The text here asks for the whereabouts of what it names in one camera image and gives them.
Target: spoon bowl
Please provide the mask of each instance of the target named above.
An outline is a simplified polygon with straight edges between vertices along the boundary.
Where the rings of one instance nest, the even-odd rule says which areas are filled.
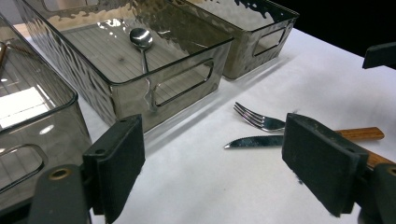
[[[129,39],[138,49],[140,49],[142,53],[143,73],[147,73],[149,69],[146,60],[146,50],[152,46],[151,33],[144,28],[134,28],[129,33]]]

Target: white tablecloth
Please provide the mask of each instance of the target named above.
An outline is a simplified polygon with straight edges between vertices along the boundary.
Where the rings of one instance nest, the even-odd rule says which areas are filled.
[[[266,134],[233,111],[242,105],[285,119],[297,113],[332,129],[379,127],[362,147],[396,161],[396,71],[364,70],[363,58],[293,29],[279,57],[145,134],[146,163],[116,223],[357,223],[332,217],[281,159],[281,148],[225,150]],[[108,126],[79,99],[95,141]],[[101,216],[93,223],[105,223]]]

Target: gray transparent container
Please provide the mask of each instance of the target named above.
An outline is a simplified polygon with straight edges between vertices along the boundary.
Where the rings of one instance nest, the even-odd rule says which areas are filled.
[[[18,0],[33,40],[109,125],[141,114],[147,131],[215,91],[233,38],[167,0],[77,6]],[[153,36],[148,72],[133,28]]]
[[[173,0],[173,3],[234,37],[224,76],[239,78],[276,58],[299,17],[265,0]]]
[[[82,164],[91,144],[78,95],[0,15],[0,217],[27,204],[38,177]]]

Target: fork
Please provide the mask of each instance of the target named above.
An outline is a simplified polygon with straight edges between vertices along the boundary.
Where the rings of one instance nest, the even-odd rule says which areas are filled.
[[[247,123],[265,132],[275,132],[285,129],[285,121],[255,113],[237,102],[235,102],[233,109],[238,112]]]

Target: cutlery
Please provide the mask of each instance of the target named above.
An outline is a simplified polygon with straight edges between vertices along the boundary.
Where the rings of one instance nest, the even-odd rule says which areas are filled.
[[[134,28],[129,33],[129,39],[131,42],[140,49],[142,53],[142,66],[143,66],[143,74],[146,74],[149,71],[147,59],[146,59],[146,50],[151,48],[153,40],[151,33],[144,28]],[[149,77],[146,77],[146,81],[148,83],[148,91],[146,92],[144,99],[148,105],[149,110],[155,111],[155,107],[152,102],[152,84]]]
[[[251,126],[258,128],[265,132],[282,131],[285,129],[285,121],[267,117],[256,112],[253,112],[238,102],[235,102],[233,109]]]
[[[0,66],[3,64],[3,60],[6,55],[6,49],[7,46],[3,42],[0,42]]]
[[[134,28],[129,33],[129,39],[142,53],[143,73],[145,74],[149,71],[146,60],[146,50],[152,46],[151,33],[144,28]]]
[[[350,141],[359,140],[379,140],[384,138],[384,133],[376,127],[338,130],[336,133]],[[224,148],[253,148],[253,147],[281,147],[283,144],[283,135],[261,135],[250,136],[233,140]]]

